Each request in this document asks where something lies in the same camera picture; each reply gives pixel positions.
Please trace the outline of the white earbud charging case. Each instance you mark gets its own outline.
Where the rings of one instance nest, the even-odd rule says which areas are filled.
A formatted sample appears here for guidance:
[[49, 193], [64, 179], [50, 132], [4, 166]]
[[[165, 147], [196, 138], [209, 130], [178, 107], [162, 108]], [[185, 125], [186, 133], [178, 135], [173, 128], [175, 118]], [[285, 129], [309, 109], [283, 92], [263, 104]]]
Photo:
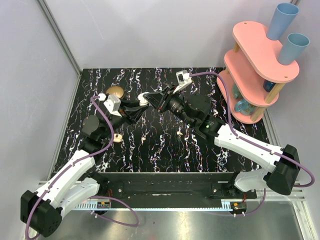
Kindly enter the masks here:
[[144, 94], [147, 94], [148, 92], [143, 92], [141, 94], [138, 95], [138, 101], [139, 101], [139, 105], [140, 106], [146, 106], [149, 104], [148, 100], [145, 99]]

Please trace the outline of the cream earbud charging case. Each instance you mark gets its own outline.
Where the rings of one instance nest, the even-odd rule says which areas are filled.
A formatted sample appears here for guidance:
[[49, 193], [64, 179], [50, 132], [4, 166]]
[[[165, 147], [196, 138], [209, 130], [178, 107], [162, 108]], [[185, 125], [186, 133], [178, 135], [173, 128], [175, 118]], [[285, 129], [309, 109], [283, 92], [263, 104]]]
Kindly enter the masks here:
[[119, 133], [114, 134], [113, 142], [114, 143], [121, 143], [123, 141], [123, 136]]

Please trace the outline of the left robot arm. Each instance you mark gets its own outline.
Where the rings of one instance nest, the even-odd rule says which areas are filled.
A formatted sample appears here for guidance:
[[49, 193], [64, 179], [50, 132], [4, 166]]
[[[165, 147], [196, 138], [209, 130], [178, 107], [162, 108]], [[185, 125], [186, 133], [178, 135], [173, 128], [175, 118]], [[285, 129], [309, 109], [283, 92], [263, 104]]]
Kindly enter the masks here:
[[20, 219], [26, 224], [24, 235], [27, 240], [30, 229], [36, 231], [34, 240], [37, 236], [49, 237], [70, 211], [91, 198], [98, 200], [97, 206], [90, 209], [96, 218], [102, 217], [112, 202], [128, 207], [113, 197], [115, 185], [92, 168], [113, 144], [115, 130], [125, 123], [135, 124], [148, 103], [104, 94], [90, 100], [100, 116], [89, 115], [83, 120], [81, 134], [84, 139], [79, 149], [43, 186], [36, 191], [27, 190], [20, 198]]

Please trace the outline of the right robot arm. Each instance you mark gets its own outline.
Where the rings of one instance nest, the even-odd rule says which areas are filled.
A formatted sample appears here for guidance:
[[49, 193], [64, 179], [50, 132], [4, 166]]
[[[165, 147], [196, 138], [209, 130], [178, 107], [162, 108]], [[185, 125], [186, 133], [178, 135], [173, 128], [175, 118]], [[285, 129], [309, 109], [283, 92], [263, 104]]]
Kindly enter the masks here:
[[227, 185], [228, 195], [239, 198], [244, 192], [270, 188], [274, 192], [289, 196], [300, 168], [297, 149], [270, 145], [247, 136], [224, 121], [211, 115], [211, 102], [205, 95], [182, 96], [174, 88], [164, 91], [142, 93], [141, 104], [152, 106], [159, 113], [170, 111], [192, 130], [194, 135], [218, 147], [229, 149], [260, 166], [260, 169], [237, 172]]

